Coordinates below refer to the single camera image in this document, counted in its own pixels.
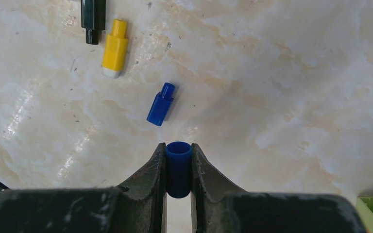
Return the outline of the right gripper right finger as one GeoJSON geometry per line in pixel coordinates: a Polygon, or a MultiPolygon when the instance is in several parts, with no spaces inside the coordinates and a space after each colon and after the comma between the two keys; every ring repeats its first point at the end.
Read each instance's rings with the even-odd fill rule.
{"type": "Polygon", "coordinates": [[[330,194],[258,193],[239,187],[192,144],[195,233],[364,233],[355,207],[330,194]]]}

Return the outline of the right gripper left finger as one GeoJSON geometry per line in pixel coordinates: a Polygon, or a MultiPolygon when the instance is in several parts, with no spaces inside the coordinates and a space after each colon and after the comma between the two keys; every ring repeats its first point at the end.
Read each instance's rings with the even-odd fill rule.
{"type": "Polygon", "coordinates": [[[164,233],[165,144],[117,186],[0,192],[0,233],[164,233]]]}

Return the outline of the blue wide marker cap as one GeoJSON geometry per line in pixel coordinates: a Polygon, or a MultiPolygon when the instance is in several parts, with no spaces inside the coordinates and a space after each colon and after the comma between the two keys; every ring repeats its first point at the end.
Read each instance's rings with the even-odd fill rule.
{"type": "Polygon", "coordinates": [[[166,188],[167,193],[182,199],[191,191],[192,146],[176,141],[166,145],[166,188]]]}

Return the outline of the dark blue marker cap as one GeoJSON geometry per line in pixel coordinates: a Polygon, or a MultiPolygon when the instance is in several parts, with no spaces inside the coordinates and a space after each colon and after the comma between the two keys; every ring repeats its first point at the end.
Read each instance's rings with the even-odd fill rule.
{"type": "Polygon", "coordinates": [[[164,83],[160,92],[158,92],[151,105],[147,121],[161,126],[174,100],[173,95],[176,87],[171,83],[164,83]]]}

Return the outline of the yellow marker cap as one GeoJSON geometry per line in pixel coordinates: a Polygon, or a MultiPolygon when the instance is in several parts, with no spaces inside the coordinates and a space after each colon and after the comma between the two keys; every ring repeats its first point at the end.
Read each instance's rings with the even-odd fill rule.
{"type": "Polygon", "coordinates": [[[129,40],[126,38],[127,22],[114,19],[111,33],[107,35],[102,60],[102,73],[116,79],[125,67],[129,40]]]}

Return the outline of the black marker cap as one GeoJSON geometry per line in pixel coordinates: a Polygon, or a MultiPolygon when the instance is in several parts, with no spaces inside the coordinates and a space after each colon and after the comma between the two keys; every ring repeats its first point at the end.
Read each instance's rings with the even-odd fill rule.
{"type": "Polygon", "coordinates": [[[105,30],[106,0],[81,0],[81,27],[85,29],[86,43],[97,45],[105,30]]]}

